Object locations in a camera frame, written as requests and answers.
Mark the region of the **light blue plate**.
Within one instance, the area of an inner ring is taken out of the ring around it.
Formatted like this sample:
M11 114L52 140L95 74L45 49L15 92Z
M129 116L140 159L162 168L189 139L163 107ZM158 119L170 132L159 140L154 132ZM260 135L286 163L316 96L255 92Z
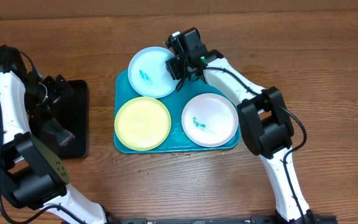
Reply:
M147 47L137 52L128 67L128 79L142 96L162 98L175 91L174 80L166 68L166 61L174 54L163 47Z

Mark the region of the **yellow plate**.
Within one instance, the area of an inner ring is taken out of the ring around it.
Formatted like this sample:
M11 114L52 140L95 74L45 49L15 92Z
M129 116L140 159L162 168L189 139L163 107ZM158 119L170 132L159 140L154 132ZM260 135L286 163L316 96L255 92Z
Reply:
M135 151L149 151L168 137L172 119L159 100L141 96L124 103L114 120L118 140Z

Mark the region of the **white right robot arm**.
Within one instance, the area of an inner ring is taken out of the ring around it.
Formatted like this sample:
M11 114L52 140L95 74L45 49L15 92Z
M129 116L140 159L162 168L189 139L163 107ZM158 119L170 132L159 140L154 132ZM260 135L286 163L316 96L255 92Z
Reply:
M197 28L175 32L165 42L175 56L166 62L174 80L197 77L218 89L237 108L241 136L253 155L259 156L273 188L276 223L314 223L293 165L293 122L299 119L287 110L276 87L265 89L233 68L222 53L208 50Z

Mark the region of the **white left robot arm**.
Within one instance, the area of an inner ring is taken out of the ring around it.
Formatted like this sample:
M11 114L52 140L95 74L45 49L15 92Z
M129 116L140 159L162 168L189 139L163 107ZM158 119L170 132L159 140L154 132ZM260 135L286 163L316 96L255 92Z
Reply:
M114 223L113 215L70 183L65 159L88 154L88 86L84 80L43 77L30 58L0 46L0 212L30 208L64 223Z

